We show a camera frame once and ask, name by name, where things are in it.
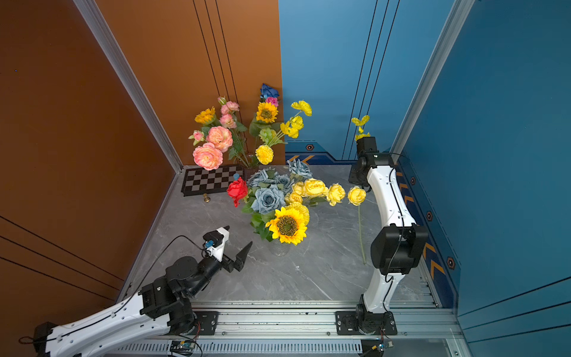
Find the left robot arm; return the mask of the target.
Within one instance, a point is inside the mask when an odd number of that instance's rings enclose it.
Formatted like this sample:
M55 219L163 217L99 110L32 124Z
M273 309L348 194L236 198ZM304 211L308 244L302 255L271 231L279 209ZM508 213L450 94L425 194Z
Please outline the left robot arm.
M32 344L38 356L102 356L148 337L178 335L198 327L192 301L224 269L241 271L252 245L230 259L181 257L165 274L128 299L67 325L37 326Z

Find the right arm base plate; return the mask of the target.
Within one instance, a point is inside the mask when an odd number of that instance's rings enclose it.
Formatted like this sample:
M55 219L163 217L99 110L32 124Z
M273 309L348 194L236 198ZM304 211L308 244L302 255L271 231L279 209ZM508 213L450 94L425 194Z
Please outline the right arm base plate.
M339 336L396 336L397 325L392 312L337 311L335 325Z

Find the yellow rose spray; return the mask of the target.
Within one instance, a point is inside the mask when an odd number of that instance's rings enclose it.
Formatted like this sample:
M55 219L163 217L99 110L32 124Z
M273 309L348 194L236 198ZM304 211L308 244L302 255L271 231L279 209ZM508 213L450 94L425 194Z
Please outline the yellow rose spray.
M319 179L310 178L294 183L291 191L285 195L285 203L301 212L305 219L305 225L307 226L310 220L309 207L315 207L321 203L327 203L329 206L335 207L347 199L349 204L358 208L359 242L363 262L366 263L360 216L360 206L366 198L366 191L358 186L352 187L349 192L346 192L339 183L327 186Z

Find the large yellow sunflower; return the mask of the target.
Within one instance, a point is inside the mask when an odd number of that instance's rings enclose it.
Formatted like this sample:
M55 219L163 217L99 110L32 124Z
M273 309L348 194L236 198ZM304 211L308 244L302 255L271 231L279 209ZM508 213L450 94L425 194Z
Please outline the large yellow sunflower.
M310 220L309 208L299 202L285 206L274 213L274 218L266 223L273 240L282 244L298 245L307 237Z

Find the yellow poppy spray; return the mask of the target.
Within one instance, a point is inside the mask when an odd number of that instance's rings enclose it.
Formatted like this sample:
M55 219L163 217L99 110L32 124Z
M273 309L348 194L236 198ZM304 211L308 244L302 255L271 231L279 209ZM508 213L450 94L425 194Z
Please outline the yellow poppy spray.
M351 122L356 126L357 133L355 134L355 141L358 141L362 138L369 138L371 135L369 132L364 131L365 125L370 121L370 116L365 115L362 118L352 118Z

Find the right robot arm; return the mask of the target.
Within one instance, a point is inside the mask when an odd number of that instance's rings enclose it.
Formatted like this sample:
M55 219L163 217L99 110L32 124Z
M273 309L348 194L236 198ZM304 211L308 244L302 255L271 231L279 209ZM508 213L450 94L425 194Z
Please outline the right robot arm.
M382 230L370 246L375 268L370 285L360 297L355 326L350 332L363 335L397 334L390 302L399 283L415 269L428 240L428 229L416 224L399 192L396 165L389 153L377 150L373 137L356 141L358 158L349 173L349 201L360 206L371 191L376 200Z

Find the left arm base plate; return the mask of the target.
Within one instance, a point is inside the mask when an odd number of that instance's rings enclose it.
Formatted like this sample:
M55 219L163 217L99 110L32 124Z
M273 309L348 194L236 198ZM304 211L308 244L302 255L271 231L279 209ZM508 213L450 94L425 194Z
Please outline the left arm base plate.
M170 328L170 334L173 336L214 336L218 321L218 311L194 312L190 320L174 324Z

